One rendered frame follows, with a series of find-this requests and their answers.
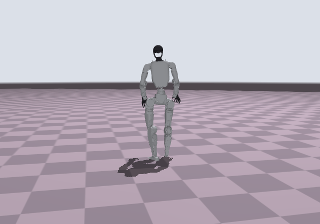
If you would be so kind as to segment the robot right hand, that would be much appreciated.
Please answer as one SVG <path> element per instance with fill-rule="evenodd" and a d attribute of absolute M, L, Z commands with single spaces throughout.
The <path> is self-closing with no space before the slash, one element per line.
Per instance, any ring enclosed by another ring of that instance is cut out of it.
<path fill-rule="evenodd" d="M 173 99 L 173 97 L 172 97 L 172 99 Z M 177 102 L 177 100 L 178 100 L 178 102 L 179 102 L 179 104 L 180 104 L 180 101 L 181 101 L 181 100 L 180 100 L 180 98 L 179 98 L 178 95 L 177 95 L 176 98 L 174 99 L 174 102 L 175 102 L 175 100 L 176 100 L 176 102 Z M 178 102 L 177 102 L 177 103 L 178 103 Z"/>

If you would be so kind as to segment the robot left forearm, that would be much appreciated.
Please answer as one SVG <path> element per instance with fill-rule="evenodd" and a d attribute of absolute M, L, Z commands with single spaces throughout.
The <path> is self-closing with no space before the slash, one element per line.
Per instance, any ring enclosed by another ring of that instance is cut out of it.
<path fill-rule="evenodd" d="M 145 86 L 140 86 L 140 92 L 141 92 L 141 96 L 143 97 L 143 100 L 146 100 L 147 99 L 146 87 Z"/>

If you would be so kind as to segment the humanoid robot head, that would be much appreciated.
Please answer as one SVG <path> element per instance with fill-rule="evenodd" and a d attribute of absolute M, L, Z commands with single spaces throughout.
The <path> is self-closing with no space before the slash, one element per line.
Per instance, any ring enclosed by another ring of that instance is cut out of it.
<path fill-rule="evenodd" d="M 155 56 L 155 53 L 160 53 L 160 52 L 161 52 L 161 57 L 156 57 L 156 56 Z M 162 46 L 156 45 L 156 46 L 154 47 L 154 49 L 153 49 L 153 54 L 154 54 L 154 56 L 155 56 L 155 58 L 156 58 L 156 61 L 163 61 L 163 60 L 162 60 L 162 55 L 163 55 L 163 48 L 162 48 Z"/>

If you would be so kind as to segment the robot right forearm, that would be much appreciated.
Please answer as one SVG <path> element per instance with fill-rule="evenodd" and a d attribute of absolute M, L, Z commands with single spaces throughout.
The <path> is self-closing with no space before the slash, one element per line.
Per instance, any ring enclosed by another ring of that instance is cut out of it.
<path fill-rule="evenodd" d="M 177 95 L 178 95 L 178 93 L 179 93 L 179 86 L 180 86 L 180 82 L 179 82 L 179 84 L 174 84 L 173 85 L 174 87 L 173 87 L 173 97 L 174 98 L 177 98 Z"/>

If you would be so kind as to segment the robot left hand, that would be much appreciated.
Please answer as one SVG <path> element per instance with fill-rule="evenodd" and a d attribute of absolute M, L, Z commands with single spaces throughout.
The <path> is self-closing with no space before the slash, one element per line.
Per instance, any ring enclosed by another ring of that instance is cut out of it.
<path fill-rule="evenodd" d="M 146 99 L 146 100 L 147 100 L 147 99 Z M 146 100 L 144 100 L 143 97 L 142 97 L 142 106 L 143 106 L 143 104 L 144 104 L 144 106 L 145 106 Z M 144 106 L 143 106 L 143 108 L 144 108 Z"/>

